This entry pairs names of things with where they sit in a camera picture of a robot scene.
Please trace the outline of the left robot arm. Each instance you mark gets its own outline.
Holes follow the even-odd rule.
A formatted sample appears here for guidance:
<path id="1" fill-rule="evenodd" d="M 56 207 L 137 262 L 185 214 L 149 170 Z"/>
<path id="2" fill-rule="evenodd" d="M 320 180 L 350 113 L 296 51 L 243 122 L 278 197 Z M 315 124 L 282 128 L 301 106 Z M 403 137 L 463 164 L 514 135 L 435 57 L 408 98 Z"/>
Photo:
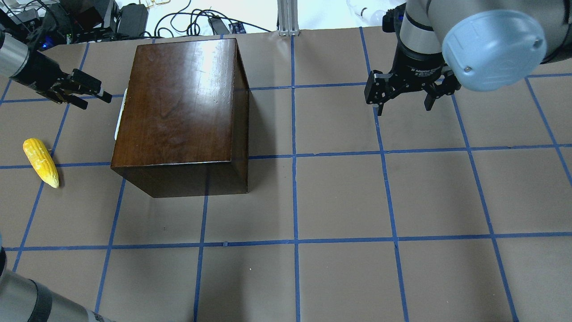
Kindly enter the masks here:
<path id="1" fill-rule="evenodd" d="M 12 35 L 1 32 L 1 75 L 26 86 L 40 96 L 57 104 L 71 104 L 82 110 L 88 102 L 81 94 L 111 103 L 112 95 L 102 87 L 102 81 L 74 68 L 64 72 L 57 61 L 32 49 Z"/>

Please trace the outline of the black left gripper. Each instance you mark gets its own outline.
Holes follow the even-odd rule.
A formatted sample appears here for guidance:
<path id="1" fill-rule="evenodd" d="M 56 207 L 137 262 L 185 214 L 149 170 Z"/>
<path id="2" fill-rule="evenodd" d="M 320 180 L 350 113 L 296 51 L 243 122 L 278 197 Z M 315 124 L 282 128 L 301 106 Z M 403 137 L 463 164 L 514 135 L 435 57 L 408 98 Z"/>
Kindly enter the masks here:
<path id="1" fill-rule="evenodd" d="M 76 94 L 89 94 L 103 102 L 112 102 L 112 95 L 103 89 L 102 82 L 79 69 L 73 69 L 69 77 L 57 79 L 45 92 L 45 98 L 58 104 L 69 103 L 86 110 L 88 102 Z"/>

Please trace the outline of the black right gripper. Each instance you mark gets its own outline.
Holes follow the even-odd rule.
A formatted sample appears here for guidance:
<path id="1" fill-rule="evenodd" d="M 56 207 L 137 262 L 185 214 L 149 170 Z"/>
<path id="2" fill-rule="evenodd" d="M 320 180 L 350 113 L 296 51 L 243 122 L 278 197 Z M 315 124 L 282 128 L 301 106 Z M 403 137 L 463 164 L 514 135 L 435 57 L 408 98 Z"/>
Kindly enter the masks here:
<path id="1" fill-rule="evenodd" d="M 451 96 L 462 87 L 452 69 L 444 65 L 441 53 L 428 55 L 397 51 L 390 73 L 370 71 L 364 99 L 367 104 L 376 105 L 377 116 L 382 116 L 384 104 L 398 96 L 398 89 L 405 92 L 424 90 L 427 93 L 425 110 L 431 111 L 435 100 L 445 95 Z M 435 83 L 441 75 L 443 81 Z"/>

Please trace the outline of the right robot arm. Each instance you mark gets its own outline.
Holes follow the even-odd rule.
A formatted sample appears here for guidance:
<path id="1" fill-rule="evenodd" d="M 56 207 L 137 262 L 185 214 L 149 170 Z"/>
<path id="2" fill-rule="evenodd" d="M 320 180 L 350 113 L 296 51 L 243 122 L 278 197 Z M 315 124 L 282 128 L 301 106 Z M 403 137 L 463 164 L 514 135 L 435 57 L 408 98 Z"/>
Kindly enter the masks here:
<path id="1" fill-rule="evenodd" d="M 425 110 L 460 88 L 488 92 L 524 79 L 541 64 L 571 57 L 569 0 L 408 0 L 388 10 L 396 35 L 388 73 L 370 71 L 366 104 L 426 93 Z"/>

